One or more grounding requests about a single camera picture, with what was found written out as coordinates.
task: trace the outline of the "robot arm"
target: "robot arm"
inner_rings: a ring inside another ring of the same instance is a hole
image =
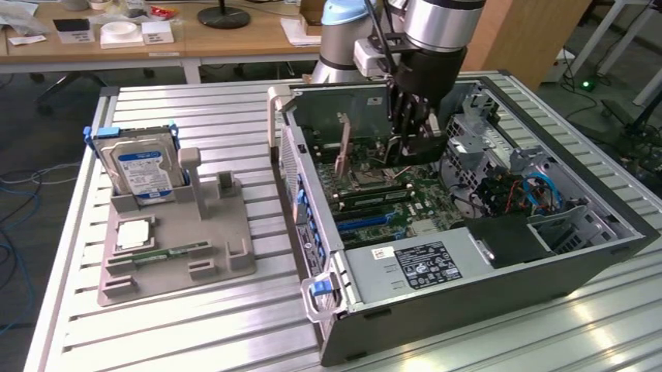
[[[392,1],[386,10],[392,18],[404,19],[402,32],[383,33],[366,1],[377,35],[357,41],[354,61],[363,75],[386,73],[389,77],[389,119],[397,146],[388,161],[422,164],[438,160],[446,148],[436,112],[456,85],[485,0],[409,0],[401,5],[404,16],[400,4]]]

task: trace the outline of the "warning label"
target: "warning label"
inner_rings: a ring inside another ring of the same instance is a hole
[[[414,289],[454,281],[462,277],[442,242],[396,251],[408,282]]]

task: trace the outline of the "paper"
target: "paper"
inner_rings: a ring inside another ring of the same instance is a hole
[[[26,9],[26,11],[30,13],[31,16],[35,16],[35,13],[39,8],[38,4],[32,4],[31,2],[12,2],[12,4],[19,5],[22,8]],[[0,15],[0,25],[8,25],[8,24],[10,22]]]
[[[295,47],[317,47],[322,44],[322,36],[306,35],[299,19],[281,18],[281,26],[286,32],[287,41]]]
[[[44,41],[44,40],[46,40],[44,35],[30,36],[30,37],[11,37],[10,43],[12,43],[12,45],[23,45],[23,44],[38,43],[39,41]]]

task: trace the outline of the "power supply label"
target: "power supply label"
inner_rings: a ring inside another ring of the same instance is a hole
[[[442,242],[397,250],[396,257],[402,272],[408,276],[410,287],[414,289],[428,288],[462,278],[458,266]]]
[[[122,172],[134,195],[139,198],[159,198],[173,192],[169,172],[161,168],[161,151],[126,153],[118,157]]]

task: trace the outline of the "hard drive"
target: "hard drive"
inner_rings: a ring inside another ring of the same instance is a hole
[[[101,128],[86,132],[113,182],[115,195],[134,195],[139,205],[174,200],[173,189],[187,184],[178,162],[175,125],[145,129]]]

